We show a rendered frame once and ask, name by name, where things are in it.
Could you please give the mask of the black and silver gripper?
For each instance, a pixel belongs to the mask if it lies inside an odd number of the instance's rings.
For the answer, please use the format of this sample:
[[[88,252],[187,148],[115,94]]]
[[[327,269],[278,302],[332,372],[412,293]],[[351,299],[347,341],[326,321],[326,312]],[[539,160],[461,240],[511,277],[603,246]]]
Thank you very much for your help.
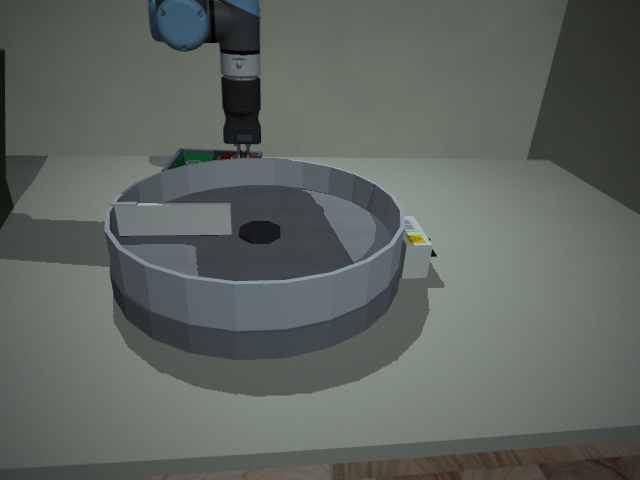
[[[242,158],[240,144],[246,146],[250,158],[251,144],[261,143],[260,54],[228,55],[220,52],[222,104],[226,117],[224,143],[237,146],[237,158]]]

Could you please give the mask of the grey round turntable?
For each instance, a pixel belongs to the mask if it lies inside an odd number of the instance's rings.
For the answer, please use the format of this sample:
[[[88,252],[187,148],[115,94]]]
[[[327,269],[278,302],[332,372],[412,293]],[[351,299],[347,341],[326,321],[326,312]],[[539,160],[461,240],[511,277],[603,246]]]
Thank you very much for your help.
[[[365,332],[400,277],[427,278],[437,256],[379,184],[279,158],[154,174],[110,203],[105,235],[129,322],[188,353],[233,360],[289,358]]]

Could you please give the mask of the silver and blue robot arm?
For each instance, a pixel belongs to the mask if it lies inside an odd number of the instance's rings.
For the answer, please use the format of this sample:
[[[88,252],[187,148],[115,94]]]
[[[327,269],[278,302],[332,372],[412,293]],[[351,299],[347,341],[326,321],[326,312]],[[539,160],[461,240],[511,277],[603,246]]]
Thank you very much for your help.
[[[148,11],[153,39],[175,50],[220,43],[224,54],[260,53],[259,0],[149,0]]]

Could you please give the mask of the red and green divided bin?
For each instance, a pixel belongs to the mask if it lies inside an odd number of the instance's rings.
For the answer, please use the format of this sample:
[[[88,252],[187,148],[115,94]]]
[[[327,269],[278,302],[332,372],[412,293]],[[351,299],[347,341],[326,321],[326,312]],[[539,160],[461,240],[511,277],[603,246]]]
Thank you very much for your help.
[[[189,160],[200,162],[231,159],[236,156],[237,151],[233,150],[208,150],[208,149],[183,149],[180,148],[172,159],[166,164],[162,171],[186,165]],[[218,158],[217,158],[218,157]],[[262,152],[250,151],[250,158],[262,158]]]

